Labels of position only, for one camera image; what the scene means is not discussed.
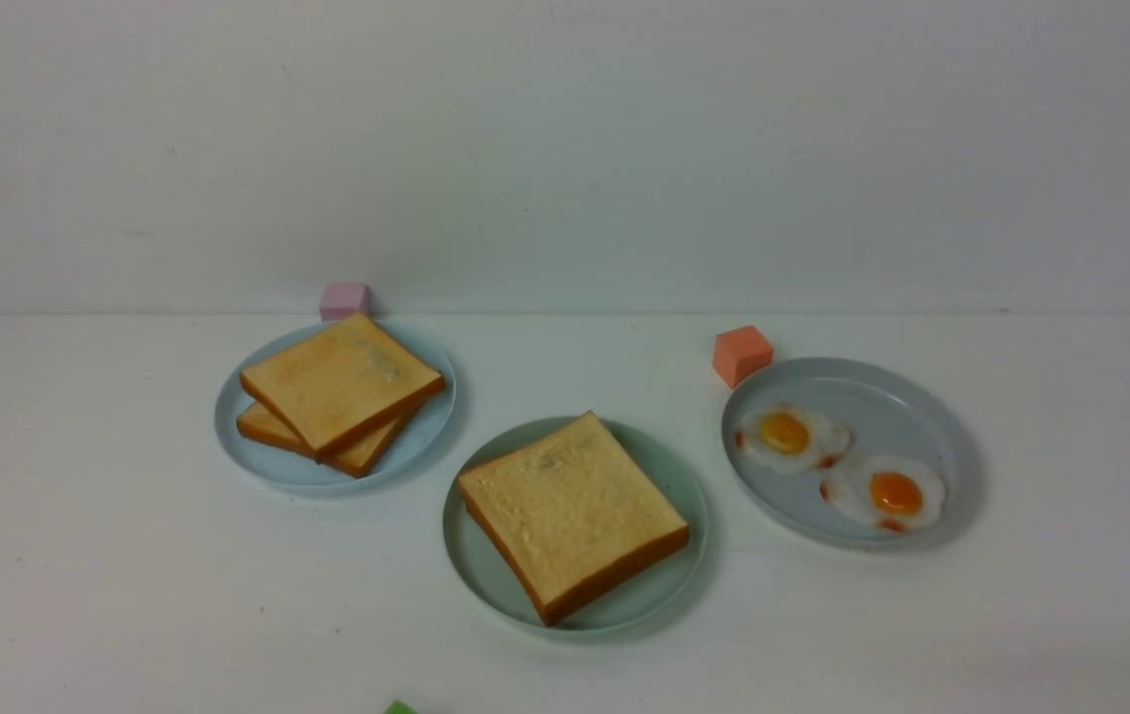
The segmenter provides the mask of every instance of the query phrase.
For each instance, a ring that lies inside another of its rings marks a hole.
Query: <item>toast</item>
[[[548,627],[687,546],[687,521],[591,411],[458,487]]]
[[[445,389],[364,313],[243,367],[238,380],[323,462]]]
[[[388,447],[397,442],[397,435],[402,433],[406,425],[418,412],[419,410],[411,410],[407,415],[401,415],[392,421],[388,421],[386,425],[380,426],[373,433],[366,434],[346,451],[330,458],[328,467],[350,474],[355,479],[370,474],[371,469],[374,469],[379,459],[383,458]],[[246,411],[238,415],[237,425],[238,434],[242,434],[243,438],[250,438],[251,442],[263,443],[266,446],[273,446],[273,449],[298,453],[301,456],[313,458],[313,452],[305,447],[301,437],[288,429],[287,425],[284,425],[282,420],[275,417],[273,412],[269,411],[260,401],[253,401]]]

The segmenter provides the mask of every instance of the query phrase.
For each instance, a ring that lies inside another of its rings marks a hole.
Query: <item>egg white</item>
[[[894,471],[897,474],[909,476],[913,484],[918,485],[918,490],[922,493],[922,510],[913,515],[897,515],[881,511],[873,504],[872,494],[869,493],[869,482],[873,480],[873,474]],[[948,498],[948,485],[936,470],[920,461],[890,455],[890,453],[879,453],[879,455],[864,455],[864,453],[851,453],[850,456],[837,462],[836,467],[828,470],[819,489],[822,496],[837,507],[838,512],[847,519],[864,525],[879,525],[885,521],[895,521],[904,525],[906,531],[925,529],[936,523],[942,514],[945,500]]]
[[[774,451],[763,442],[760,426],[768,416],[791,416],[807,428],[807,447],[801,453],[782,453]],[[756,464],[767,467],[777,474],[800,474],[814,467],[822,467],[825,461],[836,461],[851,445],[851,429],[842,421],[819,415],[812,410],[792,403],[777,403],[776,407],[750,411],[741,419],[738,430],[738,446],[741,453]]]

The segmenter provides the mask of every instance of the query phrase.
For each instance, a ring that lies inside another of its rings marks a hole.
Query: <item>white wall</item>
[[[0,0],[0,311],[1130,311],[1127,0]]]

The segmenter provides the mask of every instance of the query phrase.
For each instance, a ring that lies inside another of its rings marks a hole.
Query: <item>plate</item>
[[[423,410],[419,410],[406,429],[398,435],[397,442],[388,447],[388,452],[379,459],[379,463],[370,474],[354,479],[330,467],[315,464],[313,460],[298,456],[296,453],[251,442],[243,438],[234,425],[238,415],[254,402],[250,393],[243,392],[242,384],[238,383],[238,372],[252,363],[263,360],[270,354],[301,342],[316,331],[328,329],[330,322],[298,329],[272,340],[234,367],[229,378],[225,380],[220,394],[216,398],[216,438],[220,439],[220,446],[235,464],[243,467],[251,474],[260,476],[260,479],[270,487],[306,497],[346,496],[407,473],[436,442],[446,421],[451,420],[458,389],[454,365],[451,365],[450,357],[445,356],[442,348],[420,331],[392,321],[377,321],[377,324],[420,360],[433,369],[442,372],[445,375],[445,390],[424,403]]]
[[[551,417],[529,421],[496,435],[468,459],[460,473],[497,456],[538,442],[577,417]],[[687,548],[647,568],[619,587],[548,628],[538,619],[532,602],[520,587],[511,566],[502,559],[481,525],[468,514],[458,480],[451,484],[442,514],[445,548],[455,572],[484,604],[518,627],[546,637],[596,637],[652,618],[683,592],[697,573],[710,538],[705,496],[690,467],[650,435],[632,426],[605,419],[610,433],[664,494],[688,524]]]
[[[894,533],[854,523],[819,496],[822,473],[776,476],[736,446],[741,419],[756,408],[792,402],[850,426],[850,451],[896,453],[933,467],[948,484],[945,512],[931,528]],[[948,540],[968,521],[980,491],[970,435],[940,401],[911,381],[863,362],[809,357],[781,362],[747,377],[723,409],[723,449],[741,485],[777,523],[841,548],[887,550]]]

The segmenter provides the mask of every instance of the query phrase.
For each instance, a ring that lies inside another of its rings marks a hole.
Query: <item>bread crust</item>
[[[618,559],[606,566],[606,568],[597,571],[591,577],[568,589],[564,595],[548,602],[545,607],[545,612],[540,613],[542,622],[553,625],[564,618],[568,618],[570,615],[577,612],[582,607],[591,604],[591,602],[602,595],[608,595],[610,591],[618,589],[624,582],[660,564],[666,557],[679,552],[687,546],[687,540],[688,525],[684,524],[683,528],[666,533],[659,539],[647,541],[645,546],[634,548],[627,555],[618,557]]]
[[[393,407],[389,407],[388,410],[380,411],[379,415],[362,421],[354,428],[348,429],[347,433],[340,435],[337,439],[333,439],[333,442],[328,444],[328,446],[322,447],[320,451],[315,451],[313,460],[319,462],[319,464],[325,464],[325,462],[330,459],[337,456],[338,453],[348,451],[348,449],[353,447],[353,444],[360,442],[362,438],[366,437],[366,435],[373,433],[375,429],[379,429],[380,426],[386,425],[388,421],[391,421],[401,415],[406,415],[407,411],[418,410],[424,406],[424,402],[427,402],[428,399],[436,397],[438,393],[443,392],[443,390],[445,390],[445,376],[438,372],[435,380],[423,385],[423,388],[412,393],[409,398],[402,399],[402,401],[394,403]]]
[[[279,410],[278,402],[267,397],[267,394],[262,392],[259,385],[257,385],[257,383],[253,383],[253,381],[251,381],[251,377],[247,376],[247,372],[245,369],[238,372],[238,384],[242,385],[243,392],[246,392],[247,397],[255,399],[257,402],[263,403],[267,410],[272,412],[275,417],[278,417],[279,421],[282,421],[284,425],[287,425],[287,429],[290,429],[292,434],[297,435],[297,438],[305,444],[305,451],[307,452],[306,453],[307,458],[316,460],[316,452],[314,452],[312,446],[310,446],[310,444],[305,442],[303,435],[299,435],[301,429],[297,428],[296,421],[293,421],[287,416],[287,412]]]
[[[486,519],[486,515],[483,514],[481,507],[476,505],[472,497],[468,496],[468,490],[464,488],[461,480],[459,482],[459,495],[463,497],[463,503],[468,510],[468,514],[472,515],[472,520],[476,521],[478,525],[481,525],[481,530],[486,533],[489,541],[493,542],[493,546],[498,551],[498,556],[502,556],[502,559],[511,566],[511,572],[516,575],[516,580],[520,581],[520,587],[524,589],[524,594],[528,595],[529,601],[533,603],[533,610],[538,611],[539,618],[541,618],[542,622],[547,624],[548,627],[549,625],[555,624],[547,621],[547,607],[542,603],[542,598],[538,597],[538,591],[537,589],[533,589],[533,583],[531,583],[527,575],[524,575],[524,571],[520,569],[520,564],[511,555],[507,543],[502,541],[502,538],[498,538],[498,533],[493,529],[493,525],[489,523],[489,520]]]
[[[366,456],[366,460],[362,462],[362,464],[357,465],[353,461],[340,459],[339,456],[344,453],[341,451],[337,455],[330,458],[330,461],[325,465],[332,467],[332,469],[338,470],[339,473],[351,476],[355,479],[364,478],[364,476],[370,474],[370,471],[373,470],[380,459],[384,456],[384,453],[386,453],[389,449],[392,447],[392,444],[397,442],[398,435],[401,435],[402,430],[406,429],[406,426],[410,425],[410,421],[415,418],[416,412],[418,411],[416,410],[409,412],[409,415],[402,415],[402,417],[393,424],[392,429],[389,429],[388,434],[384,434],[384,437],[379,439],[379,443],[375,444],[374,451]],[[259,428],[259,426],[252,424],[252,421],[243,419],[246,415],[247,412],[243,411],[242,415],[238,415],[238,419],[235,420],[235,426],[238,427],[238,434],[242,434],[243,438],[251,439],[251,442],[263,443],[264,446],[273,446],[273,449],[280,449],[280,451],[290,451],[292,453],[297,453],[297,455],[305,456],[306,459],[313,458],[313,452],[311,452],[310,449],[305,446],[305,443],[301,442],[301,438],[298,438],[297,435],[294,435],[294,433],[292,439],[285,439],[278,434],[271,433],[271,430]]]

